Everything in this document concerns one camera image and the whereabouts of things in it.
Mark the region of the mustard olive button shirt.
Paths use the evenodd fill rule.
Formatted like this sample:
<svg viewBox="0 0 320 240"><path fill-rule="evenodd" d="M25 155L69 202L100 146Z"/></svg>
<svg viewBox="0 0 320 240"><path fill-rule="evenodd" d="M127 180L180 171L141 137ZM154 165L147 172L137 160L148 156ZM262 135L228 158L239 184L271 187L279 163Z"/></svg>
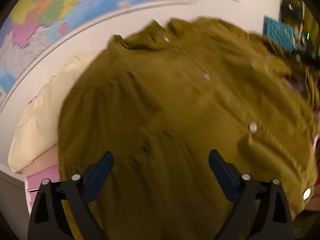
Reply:
<svg viewBox="0 0 320 240"><path fill-rule="evenodd" d="M208 155L281 181L301 213L318 174L318 82L264 36L218 19L114 35L77 80L58 124L62 180L106 151L90 209L109 239L212 239L232 209Z"/></svg>

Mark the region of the hanging clothes rack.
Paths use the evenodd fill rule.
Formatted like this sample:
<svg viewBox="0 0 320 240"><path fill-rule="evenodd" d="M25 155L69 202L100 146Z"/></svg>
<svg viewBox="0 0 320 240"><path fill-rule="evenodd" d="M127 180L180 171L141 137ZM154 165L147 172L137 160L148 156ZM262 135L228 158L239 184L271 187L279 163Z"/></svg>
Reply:
<svg viewBox="0 0 320 240"><path fill-rule="evenodd" d="M281 21L293 31L295 50L307 64L319 68L319 24L303 0L281 0Z"/></svg>

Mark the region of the pink bed sheet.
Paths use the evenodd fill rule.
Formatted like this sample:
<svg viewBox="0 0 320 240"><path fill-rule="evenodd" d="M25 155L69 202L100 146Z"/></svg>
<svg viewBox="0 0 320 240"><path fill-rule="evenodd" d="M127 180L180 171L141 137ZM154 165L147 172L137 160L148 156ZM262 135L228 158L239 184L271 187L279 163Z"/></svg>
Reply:
<svg viewBox="0 0 320 240"><path fill-rule="evenodd" d="M41 182L44 179L49 179L51 182L58 182L59 166L57 164L53 165L24 178L25 200L29 215L31 215L37 192L41 186Z"/></svg>

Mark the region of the cream beige garment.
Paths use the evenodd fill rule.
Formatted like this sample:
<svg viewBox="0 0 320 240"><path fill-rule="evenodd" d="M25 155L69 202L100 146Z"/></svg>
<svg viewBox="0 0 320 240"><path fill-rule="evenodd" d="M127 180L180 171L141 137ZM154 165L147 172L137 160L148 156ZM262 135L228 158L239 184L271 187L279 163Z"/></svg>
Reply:
<svg viewBox="0 0 320 240"><path fill-rule="evenodd" d="M15 173L57 144L57 126L63 102L99 51L72 57L27 104L15 128L8 164Z"/></svg>

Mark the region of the teal perforated plastic basket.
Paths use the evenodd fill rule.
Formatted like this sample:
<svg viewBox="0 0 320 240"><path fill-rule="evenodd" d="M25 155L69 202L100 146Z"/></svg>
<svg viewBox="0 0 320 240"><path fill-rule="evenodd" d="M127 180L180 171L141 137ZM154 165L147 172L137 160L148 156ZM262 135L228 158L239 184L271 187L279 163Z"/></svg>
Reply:
<svg viewBox="0 0 320 240"><path fill-rule="evenodd" d="M263 34L286 51L295 49L292 28L283 22L264 16Z"/></svg>

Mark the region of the colourful wall map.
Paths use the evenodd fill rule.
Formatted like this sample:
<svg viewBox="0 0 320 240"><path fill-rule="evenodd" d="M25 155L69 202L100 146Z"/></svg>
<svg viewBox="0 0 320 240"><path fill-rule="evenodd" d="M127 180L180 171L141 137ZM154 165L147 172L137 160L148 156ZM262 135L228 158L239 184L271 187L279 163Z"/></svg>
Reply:
<svg viewBox="0 0 320 240"><path fill-rule="evenodd" d="M162 0L19 0L1 27L1 98L51 44L108 12Z"/></svg>

